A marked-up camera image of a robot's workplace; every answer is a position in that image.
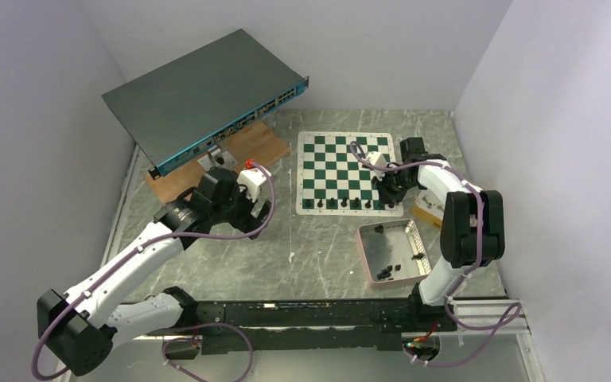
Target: robotic arm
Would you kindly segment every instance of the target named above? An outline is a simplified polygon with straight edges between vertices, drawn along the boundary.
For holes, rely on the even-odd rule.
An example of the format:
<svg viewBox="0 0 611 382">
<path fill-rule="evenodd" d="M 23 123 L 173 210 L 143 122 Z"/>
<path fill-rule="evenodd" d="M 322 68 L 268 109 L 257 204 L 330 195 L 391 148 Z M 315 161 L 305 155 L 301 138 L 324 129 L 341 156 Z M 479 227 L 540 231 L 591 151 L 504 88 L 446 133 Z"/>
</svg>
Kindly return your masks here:
<svg viewBox="0 0 611 382">
<path fill-rule="evenodd" d="M 369 152 L 366 160 L 376 175 L 373 182 L 380 204 L 401 203 L 407 191 L 414 187 L 429 189 L 444 204 L 440 239 L 443 257 L 418 284 L 418 295 L 412 296 L 416 300 L 419 297 L 418 305 L 442 306 L 456 282 L 477 260 L 477 232 L 470 223 L 477 211 L 477 201 L 466 187 L 466 181 L 445 169 L 449 166 L 446 158 L 425 151 L 422 138 L 405 139 L 399 146 L 403 164 L 397 165 L 395 171 L 387 170 L 388 164 L 381 153 Z M 430 166 L 407 166 L 416 162 L 429 162 Z M 485 267 L 504 253 L 502 196 L 497 191 L 469 186 L 484 202 L 483 253 L 479 267 Z"/>
<path fill-rule="evenodd" d="M 197 187 L 184 191 L 155 214 L 144 231 L 95 274 L 64 294 L 49 290 L 37 302 L 39 337 L 62 310 L 79 297 L 85 299 L 66 314 L 45 344 L 77 376 L 96 368 L 117 347 L 157 329 L 197 322 L 197 302 L 178 287 L 164 290 L 144 302 L 121 305 L 125 297 L 162 264 L 182 253 L 197 238 L 171 237 L 145 248 L 146 241 L 173 232 L 209 234 L 213 225 L 229 223 L 244 233 L 256 230 L 268 215 L 265 202 L 257 217 L 251 215 L 266 175 L 259 169 L 237 174 L 226 169 L 205 173 Z M 251 236 L 255 239 L 258 233 Z M 133 250 L 138 254 L 127 260 Z M 90 292 L 90 286 L 117 264 L 123 265 Z"/>
</svg>

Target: marble tabletop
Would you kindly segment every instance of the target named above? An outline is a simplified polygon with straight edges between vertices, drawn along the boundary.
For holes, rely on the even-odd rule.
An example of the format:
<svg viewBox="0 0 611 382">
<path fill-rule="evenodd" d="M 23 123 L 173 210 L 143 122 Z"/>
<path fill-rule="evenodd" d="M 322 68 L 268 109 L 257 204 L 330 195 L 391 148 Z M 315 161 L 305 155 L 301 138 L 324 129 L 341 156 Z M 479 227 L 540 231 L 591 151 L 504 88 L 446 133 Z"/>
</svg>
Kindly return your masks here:
<svg viewBox="0 0 611 382">
<path fill-rule="evenodd" d="M 465 163 L 448 111 L 412 110 L 290 110 L 281 109 L 263 122 L 291 147 L 268 169 L 274 174 L 277 202 L 274 218 L 257 240 L 198 240 L 185 253 L 155 271 L 129 297 L 142 300 L 179 286 L 197 300 L 273 300 L 315 298 L 406 297 L 412 285 L 372 289 L 366 280 L 356 245 L 356 230 L 364 224 L 398 217 L 301 216 L 296 213 L 297 139 L 300 131 L 389 132 L 399 152 L 402 139 L 420 136 L 431 153 L 446 156 L 458 170 Z M 143 181 L 150 168 L 144 161 L 135 180 L 120 249 L 144 229 L 161 204 Z M 404 200 L 410 218 L 415 193 Z M 439 231 L 421 221 L 418 231 L 432 265 L 441 256 Z M 233 234 L 227 224 L 212 233 Z M 474 272 L 461 290 L 464 297 L 505 296 L 495 263 Z"/>
</svg>

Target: blue front panel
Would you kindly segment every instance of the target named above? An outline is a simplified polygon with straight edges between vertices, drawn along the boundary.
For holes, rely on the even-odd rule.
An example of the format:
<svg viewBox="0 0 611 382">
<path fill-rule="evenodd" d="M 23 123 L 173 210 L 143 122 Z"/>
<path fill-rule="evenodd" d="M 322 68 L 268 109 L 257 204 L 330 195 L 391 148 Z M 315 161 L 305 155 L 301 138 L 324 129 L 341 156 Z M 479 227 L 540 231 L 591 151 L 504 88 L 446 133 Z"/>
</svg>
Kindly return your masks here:
<svg viewBox="0 0 611 382">
<path fill-rule="evenodd" d="M 261 119 L 265 114 L 275 110 L 276 107 L 282 106 L 290 99 L 301 95 L 308 88 L 308 81 L 309 77 L 304 78 L 302 82 L 280 93 L 280 95 L 276 96 L 274 99 L 271 99 L 264 105 L 252 109 L 248 113 L 228 124 L 226 127 L 219 129 L 215 133 L 201 139 L 200 141 L 172 156 L 170 159 L 157 165 L 156 168 L 158 169 L 158 172 L 162 177 L 164 177 L 168 173 L 173 172 L 178 167 L 200 155 L 200 153 L 204 153 L 210 147 L 222 142 L 252 122 Z"/>
</svg>

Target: white wall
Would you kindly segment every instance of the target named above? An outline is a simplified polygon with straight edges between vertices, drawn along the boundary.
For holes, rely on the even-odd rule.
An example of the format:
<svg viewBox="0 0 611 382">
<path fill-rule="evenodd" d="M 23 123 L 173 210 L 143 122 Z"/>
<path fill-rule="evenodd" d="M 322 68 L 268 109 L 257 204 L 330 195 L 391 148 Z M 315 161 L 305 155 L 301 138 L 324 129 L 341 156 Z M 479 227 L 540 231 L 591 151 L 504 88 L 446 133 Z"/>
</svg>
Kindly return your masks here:
<svg viewBox="0 0 611 382">
<path fill-rule="evenodd" d="M 99 266 L 132 148 L 100 95 L 122 82 L 80 2 L 0 1 L 0 381 L 33 379 L 38 297 Z"/>
<path fill-rule="evenodd" d="M 515 0 L 455 116 L 548 380 L 611 380 L 611 1 Z"/>
<path fill-rule="evenodd" d="M 510 3 L 84 0 L 127 80 L 244 28 L 310 75 L 289 107 L 449 110 Z"/>
</svg>

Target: chessboard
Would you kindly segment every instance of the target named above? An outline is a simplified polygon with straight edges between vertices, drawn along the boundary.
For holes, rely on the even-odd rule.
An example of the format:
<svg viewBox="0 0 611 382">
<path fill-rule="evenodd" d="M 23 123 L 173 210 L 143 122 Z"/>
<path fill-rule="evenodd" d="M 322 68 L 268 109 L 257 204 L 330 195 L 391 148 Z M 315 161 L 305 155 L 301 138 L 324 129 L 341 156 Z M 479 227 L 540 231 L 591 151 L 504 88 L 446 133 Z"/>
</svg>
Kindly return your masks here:
<svg viewBox="0 0 611 382">
<path fill-rule="evenodd" d="M 302 131 L 298 133 L 296 212 L 299 215 L 402 216 L 401 205 L 382 206 L 372 184 L 374 173 L 350 153 L 357 141 L 396 162 L 387 133 Z"/>
</svg>

